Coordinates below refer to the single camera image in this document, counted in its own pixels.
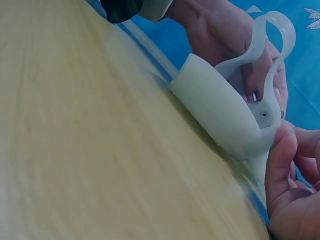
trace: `wooden table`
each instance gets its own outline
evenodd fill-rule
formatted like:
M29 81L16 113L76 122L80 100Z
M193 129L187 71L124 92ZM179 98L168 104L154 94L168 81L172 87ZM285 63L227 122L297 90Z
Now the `wooden table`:
M0 33L1 240L268 239L213 141L84 0L0 0Z

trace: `white plastic part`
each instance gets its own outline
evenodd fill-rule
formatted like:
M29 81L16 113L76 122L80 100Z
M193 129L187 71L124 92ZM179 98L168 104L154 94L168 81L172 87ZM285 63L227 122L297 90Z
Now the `white plastic part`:
M281 32L282 51L267 73L262 101L246 103L227 79L238 67L252 63L262 55L267 40L267 22ZM268 156L266 153L282 118L273 88L274 76L295 43L296 32L291 21L280 12L270 11L255 20L250 47L243 55L212 67L202 58L190 54L168 87L214 141L234 158L251 163L256 158L262 161L261 156ZM265 166L255 168L259 175L265 170Z

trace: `wrist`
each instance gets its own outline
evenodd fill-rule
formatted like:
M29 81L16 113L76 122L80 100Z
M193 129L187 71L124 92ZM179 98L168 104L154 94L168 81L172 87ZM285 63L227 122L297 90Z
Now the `wrist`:
M184 28L187 28L192 22L207 10L217 8L219 2L226 0L173 0L168 8L165 17L169 18Z

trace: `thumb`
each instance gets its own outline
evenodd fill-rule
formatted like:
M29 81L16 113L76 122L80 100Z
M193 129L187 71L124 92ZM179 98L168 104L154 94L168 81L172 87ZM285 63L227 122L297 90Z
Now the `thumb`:
M254 83L257 88L256 99L258 101L261 101L264 97L266 76L273 63L267 45L265 46L262 55L252 63Z
M267 206L290 189L290 164L298 148L295 131L284 124L276 133L266 162L265 194Z

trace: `finger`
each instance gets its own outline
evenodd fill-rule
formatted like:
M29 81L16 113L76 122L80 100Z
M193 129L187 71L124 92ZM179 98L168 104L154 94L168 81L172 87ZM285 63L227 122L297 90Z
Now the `finger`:
M298 143L294 131L283 125L275 136L275 145L266 162L265 193L267 204L271 204L281 194L290 189L288 176Z
M296 167L299 169L302 177L308 183L314 185L318 181L320 181L320 174L318 172L317 162L315 158L296 155L293 161Z
M295 189L295 188L298 187L297 184L296 184L296 182L293 181L290 177L288 177L288 183L289 183L289 188L290 188L290 189Z
M211 32L236 55L242 55L247 51L255 22L248 13L229 1L222 1L219 11L204 17Z
M311 191L313 193L316 192L316 190L314 188L310 188L305 182L303 182L301 180L296 180L294 182L295 182L295 184L297 185L298 188L309 188L309 189L311 189Z
M264 97L265 80L267 73L272 66L272 58L269 54L269 50L265 47L262 55L257 61L252 63L254 84L257 88L256 99L261 101Z
M313 188L317 191L320 191L320 181L313 185Z
M269 218L272 219L274 215L277 215L284 209L284 207L286 207L293 201L308 197L315 192L315 189L307 186L291 188L290 190L284 192L281 196L276 198L272 203L267 203L267 212Z
M241 75L243 79L246 99L249 103L253 103L255 101L254 93L258 89L256 87L255 79L253 76L252 64L249 63L246 65L243 65L240 69L241 69Z
M295 163L293 161L290 163L289 178L291 178L293 181L296 181L298 179L297 178L296 165L295 165Z
M286 115L287 104L288 104L288 87L286 79L286 69L285 64L282 63L277 69L277 74L273 81L273 87L276 99L279 102L280 109L283 111L283 116Z
M274 63L280 55L279 51L270 41L267 42L267 48L269 49L270 57L272 59L272 62ZM277 73L273 80L273 87L275 89L275 96L280 104L280 108L281 110L283 110L283 113L285 115L288 103L288 87L286 79L286 67L283 61L277 69Z
M232 58L228 48L208 30L206 22L201 21L198 28L188 28L186 31L192 52L212 66Z
M287 121L287 120L285 120L285 119L282 120L282 123L289 125L291 128L294 128L294 127L295 127L291 122L289 122L289 121Z
M298 142L297 154L306 158L315 158L320 171L320 130L294 128Z

